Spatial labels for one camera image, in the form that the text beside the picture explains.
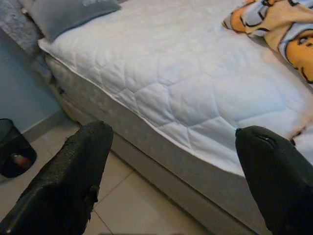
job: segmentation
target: gray pillow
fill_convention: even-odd
[[[19,1],[50,41],[68,29],[121,8],[116,0]]]

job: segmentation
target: beige floor tile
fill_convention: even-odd
[[[31,143],[37,152],[34,165],[23,175],[0,184],[0,221],[13,208],[21,193],[37,175],[39,170],[51,159],[51,154],[43,145],[42,140]]]
[[[115,188],[95,211],[113,234],[206,234],[136,173]]]
[[[87,224],[87,228],[84,232],[84,235],[99,235],[106,234],[111,235],[108,227],[101,221],[97,213],[91,213],[91,220]]]
[[[67,119],[60,125],[48,131],[45,135],[41,136],[40,139],[44,140],[45,146],[53,155],[55,155],[57,147],[61,148],[66,139],[71,135],[74,135],[79,128],[80,126],[77,123]]]
[[[118,159],[114,153],[108,155],[106,167],[102,175],[100,191],[98,195],[99,202],[107,196],[120,182],[131,174],[133,170]]]

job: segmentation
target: trash can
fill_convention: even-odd
[[[36,151],[10,119],[0,119],[0,182],[25,173],[35,162]]]

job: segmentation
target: light blue wall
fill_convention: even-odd
[[[24,132],[60,109],[29,57],[0,29],[0,118]]]

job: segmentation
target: headboard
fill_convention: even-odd
[[[43,36],[21,8],[18,0],[0,0],[0,28],[34,58],[40,54],[37,41]]]

